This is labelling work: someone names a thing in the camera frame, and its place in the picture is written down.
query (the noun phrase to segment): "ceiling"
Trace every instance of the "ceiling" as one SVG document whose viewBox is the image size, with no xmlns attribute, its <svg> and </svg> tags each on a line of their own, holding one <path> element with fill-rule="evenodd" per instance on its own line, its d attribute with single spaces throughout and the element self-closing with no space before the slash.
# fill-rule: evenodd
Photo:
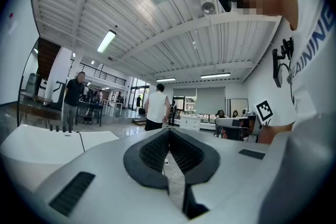
<svg viewBox="0 0 336 224">
<path fill-rule="evenodd" d="M 280 17 L 226 13 L 217 0 L 204 15 L 200 0 L 33 0 L 40 34 L 85 59 L 149 83 L 201 81 L 201 75 L 231 72 L 243 82 L 269 46 Z M 116 38 L 97 48 L 109 29 Z"/>
</svg>

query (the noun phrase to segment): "fluorescent light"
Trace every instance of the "fluorescent light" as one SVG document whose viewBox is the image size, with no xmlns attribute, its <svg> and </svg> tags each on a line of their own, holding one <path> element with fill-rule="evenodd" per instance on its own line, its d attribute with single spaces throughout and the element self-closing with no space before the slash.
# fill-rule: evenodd
<svg viewBox="0 0 336 224">
<path fill-rule="evenodd" d="M 157 79 L 157 82 L 163 82 L 163 81 L 173 81 L 176 80 L 175 78 L 171 78 L 171 79 Z"/>
<path fill-rule="evenodd" d="M 97 51 L 98 52 L 103 52 L 105 51 L 105 49 L 107 48 L 107 46 L 109 45 L 109 43 L 111 43 L 111 41 L 116 37 L 116 32 L 109 30 L 106 34 L 106 36 L 104 37 L 103 41 L 100 43 Z"/>
<path fill-rule="evenodd" d="M 203 75 L 201 79 L 209 79 L 209 78 L 218 78 L 218 77 L 228 77 L 231 73 L 221 73 L 221 74 L 210 74 L 210 75 Z"/>
</svg>

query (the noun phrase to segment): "staircase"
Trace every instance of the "staircase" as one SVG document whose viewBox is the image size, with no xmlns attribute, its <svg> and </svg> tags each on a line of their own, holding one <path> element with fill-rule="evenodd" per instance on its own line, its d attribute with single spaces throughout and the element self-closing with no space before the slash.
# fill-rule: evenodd
<svg viewBox="0 0 336 224">
<path fill-rule="evenodd" d="M 37 61 L 38 61 L 38 75 L 41 79 L 48 80 L 49 73 L 60 49 L 59 45 L 56 45 L 43 38 L 39 38 L 37 42 Z"/>
</svg>

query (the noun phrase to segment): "white tank top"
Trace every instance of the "white tank top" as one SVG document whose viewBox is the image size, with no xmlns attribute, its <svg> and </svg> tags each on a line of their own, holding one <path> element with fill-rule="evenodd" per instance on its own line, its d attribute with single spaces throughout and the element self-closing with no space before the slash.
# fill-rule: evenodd
<svg viewBox="0 0 336 224">
<path fill-rule="evenodd" d="M 149 107 L 147 119 L 156 123 L 163 122 L 163 109 L 165 107 L 166 95 L 162 92 L 153 92 L 149 95 Z"/>
</svg>

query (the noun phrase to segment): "railing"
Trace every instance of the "railing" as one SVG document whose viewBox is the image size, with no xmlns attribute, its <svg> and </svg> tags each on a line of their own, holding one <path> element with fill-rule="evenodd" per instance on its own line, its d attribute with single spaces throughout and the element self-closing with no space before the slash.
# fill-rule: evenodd
<svg viewBox="0 0 336 224">
<path fill-rule="evenodd" d="M 110 82 L 113 82 L 113 83 L 116 83 L 116 84 L 119 84 L 119 85 L 123 85 L 123 86 L 125 86 L 125 83 L 126 83 L 126 80 L 124 80 L 122 78 L 119 78 L 119 77 L 113 76 L 111 74 L 108 74 L 106 72 L 100 71 L 100 70 L 98 70 L 96 68 L 93 68 L 91 66 L 88 66 L 84 63 L 79 63 L 77 71 L 78 72 L 83 71 L 83 72 L 85 72 L 85 74 L 88 74 L 88 75 L 91 75 L 91 76 L 94 76 L 96 78 L 100 78 L 100 79 L 103 79 L 103 80 L 106 80 L 106 81 L 110 81 Z"/>
</svg>

